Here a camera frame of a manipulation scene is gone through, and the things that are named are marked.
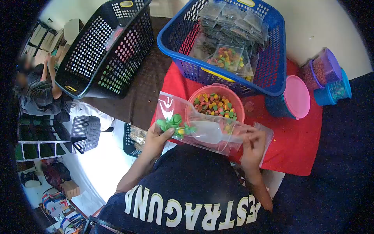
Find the purple lid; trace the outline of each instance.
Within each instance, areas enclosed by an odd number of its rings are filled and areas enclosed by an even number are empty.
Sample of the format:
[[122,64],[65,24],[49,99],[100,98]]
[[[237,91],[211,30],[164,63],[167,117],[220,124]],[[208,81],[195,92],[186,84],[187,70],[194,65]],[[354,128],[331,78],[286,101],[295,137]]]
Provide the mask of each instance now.
[[310,70],[312,71],[312,74],[313,74],[314,80],[316,81],[317,85],[318,85],[321,89],[324,89],[325,87],[322,86],[322,85],[319,83],[319,81],[317,80],[316,74],[314,74],[314,71],[313,71],[313,61],[314,61],[314,59],[311,59],[311,60],[309,61]]
[[325,49],[325,52],[326,52],[326,55],[327,55],[327,59],[329,60],[331,66],[332,66],[332,69],[334,70],[336,76],[338,77],[339,80],[342,80],[343,75],[341,73],[341,68],[340,68],[340,65],[338,63],[338,60],[336,60],[336,57],[331,52],[331,50]]

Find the pink lid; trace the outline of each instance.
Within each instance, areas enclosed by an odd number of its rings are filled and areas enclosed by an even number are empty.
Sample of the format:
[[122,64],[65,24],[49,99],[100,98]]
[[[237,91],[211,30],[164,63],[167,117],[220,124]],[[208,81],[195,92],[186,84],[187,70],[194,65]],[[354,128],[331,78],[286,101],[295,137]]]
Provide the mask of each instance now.
[[304,118],[310,109],[310,95],[305,83],[297,76],[288,76],[283,93],[288,110],[296,119]]

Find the hand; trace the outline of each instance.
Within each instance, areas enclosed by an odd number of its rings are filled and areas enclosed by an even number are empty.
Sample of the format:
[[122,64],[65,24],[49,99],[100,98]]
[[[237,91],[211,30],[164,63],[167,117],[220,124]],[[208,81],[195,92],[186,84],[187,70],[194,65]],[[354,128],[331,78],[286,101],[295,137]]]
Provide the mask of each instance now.
[[150,160],[158,159],[163,151],[165,142],[174,134],[174,128],[170,128],[160,136],[155,130],[156,123],[148,129],[145,138],[145,144],[142,151],[142,156],[149,157]]
[[55,56],[49,56],[49,60],[48,60],[48,66],[49,66],[49,69],[55,69],[55,63],[56,63],[56,60],[55,60]]
[[44,63],[47,63],[47,62],[50,60],[50,57],[51,57],[51,53],[48,53],[48,54],[44,57]]
[[260,162],[265,151],[266,133],[249,127],[247,133],[242,137],[244,151],[240,161],[243,170],[248,177],[257,176],[260,173]]

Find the brown table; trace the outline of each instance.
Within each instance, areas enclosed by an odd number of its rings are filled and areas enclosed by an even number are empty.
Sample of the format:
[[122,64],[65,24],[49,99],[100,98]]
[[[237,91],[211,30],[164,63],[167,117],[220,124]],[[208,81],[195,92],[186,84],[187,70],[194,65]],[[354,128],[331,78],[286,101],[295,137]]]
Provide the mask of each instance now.
[[142,62],[133,84],[122,100],[85,97],[100,111],[124,122],[147,130],[156,109],[159,92],[172,59],[163,54],[157,46],[157,35],[169,22],[170,18],[152,17],[155,42],[149,55]]

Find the black plastic basket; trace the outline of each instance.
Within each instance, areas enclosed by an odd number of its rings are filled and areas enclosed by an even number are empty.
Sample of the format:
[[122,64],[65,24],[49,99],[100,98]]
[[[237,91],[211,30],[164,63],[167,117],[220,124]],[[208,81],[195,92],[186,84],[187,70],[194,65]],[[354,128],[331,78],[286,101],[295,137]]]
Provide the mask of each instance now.
[[56,84],[75,99],[123,98],[154,42],[150,2],[112,0],[101,5],[70,46]]
[[134,146],[135,141],[130,137],[131,133],[131,125],[125,123],[125,129],[123,131],[123,151],[127,155],[131,155],[133,157],[138,157],[141,154],[141,151],[136,149]]
[[74,117],[70,141],[81,153],[96,148],[100,137],[100,119],[95,116]]

